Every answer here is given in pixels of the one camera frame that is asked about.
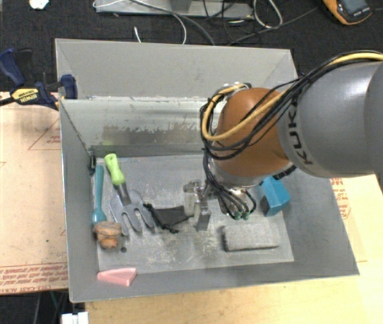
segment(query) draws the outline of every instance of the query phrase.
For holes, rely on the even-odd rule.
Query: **clamp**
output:
[[[42,105],[58,110],[58,99],[51,94],[51,91],[61,87],[65,89],[63,98],[77,99],[78,89],[71,74],[65,74],[59,82],[49,85],[41,81],[33,83],[31,54],[31,49],[17,51],[13,47],[0,54],[0,70],[14,83],[9,92],[10,97],[0,101],[0,106],[16,102],[20,105]]]

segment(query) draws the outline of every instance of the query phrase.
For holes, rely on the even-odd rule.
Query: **metal tool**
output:
[[[103,194],[103,178],[105,176],[105,169],[102,165],[96,166],[96,173],[94,175],[94,212],[92,213],[92,224],[106,221],[106,215],[102,210],[102,194]]]
[[[117,194],[109,201],[111,213],[116,222],[121,224],[123,234],[129,236],[129,230],[124,221],[126,215],[131,226],[137,232],[142,231],[142,225],[136,211],[139,211],[142,219],[149,228],[154,228],[155,222],[151,212],[144,206],[141,195],[136,191],[128,192],[123,172],[119,168],[118,158],[115,153],[105,156],[106,166],[111,174],[112,183],[117,190]]]

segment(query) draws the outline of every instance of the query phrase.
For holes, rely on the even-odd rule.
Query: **yellow cable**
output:
[[[263,106],[261,106],[259,109],[255,110],[250,116],[247,117],[247,119],[244,119],[243,121],[241,121],[236,126],[233,126],[229,131],[226,131],[225,133],[219,134],[216,136],[210,135],[206,129],[206,124],[208,122],[208,118],[210,115],[210,107],[208,106],[208,109],[205,111],[205,114],[204,114],[204,117],[202,120],[202,135],[205,137],[205,139],[211,140],[211,141],[223,140],[223,139],[230,137],[232,134],[234,134],[238,130],[242,129],[245,125],[249,124],[251,120],[253,120],[255,117],[257,117],[263,111],[271,108],[280,99],[281,95],[284,93],[285,93],[284,91],[279,92],[276,97],[273,97],[267,103],[265,103]]]
[[[356,60],[356,59],[369,59],[369,60],[378,60],[383,61],[383,54],[377,54],[377,53],[353,53],[349,55],[345,55],[342,57],[339,57],[338,59],[335,59],[334,61],[331,61],[327,66],[334,65],[336,63],[340,63],[342,61],[348,61],[348,60]],[[206,124],[208,123],[208,118],[210,116],[210,112],[212,111],[212,108],[216,105],[215,102],[217,100],[234,90],[237,90],[238,88],[241,88],[243,84],[238,84],[235,86],[230,86],[226,89],[221,90],[218,95],[214,96],[214,98],[211,100],[210,104],[205,110],[204,116],[202,118],[202,135],[205,137],[205,139],[216,142],[218,140],[224,140],[232,134],[236,133],[238,130],[242,129],[245,125],[249,124],[251,120],[253,120],[255,117],[257,117],[259,114],[261,114],[263,111],[271,108],[281,97],[282,94],[285,93],[285,91],[280,92],[276,97],[273,97],[271,100],[269,100],[266,104],[261,106],[259,109],[255,110],[250,116],[248,116],[246,119],[241,121],[236,126],[233,126],[230,130],[226,131],[223,134],[219,134],[216,136],[213,136],[208,133],[208,130],[206,129]]]

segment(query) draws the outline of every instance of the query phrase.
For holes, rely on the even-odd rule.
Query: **foam block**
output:
[[[277,226],[269,221],[228,225],[222,234],[227,252],[276,248],[281,240]]]
[[[97,280],[117,284],[118,286],[130,286],[136,277],[135,267],[124,267],[121,269],[113,269],[101,271],[97,274]]]

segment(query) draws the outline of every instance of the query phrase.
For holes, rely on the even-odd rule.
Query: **blue clamp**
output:
[[[266,207],[264,207],[265,216],[274,216],[282,211],[291,201],[291,196],[280,180],[272,176],[265,178],[260,184],[266,197]]]
[[[58,110],[58,100],[51,91],[61,87],[65,89],[66,99],[78,98],[76,81],[71,74],[63,75],[60,82],[50,85],[41,81],[33,83],[30,49],[16,51],[11,47],[1,52],[0,70],[14,84],[10,90],[10,99],[0,101],[0,105],[17,102],[20,105],[43,105]]]

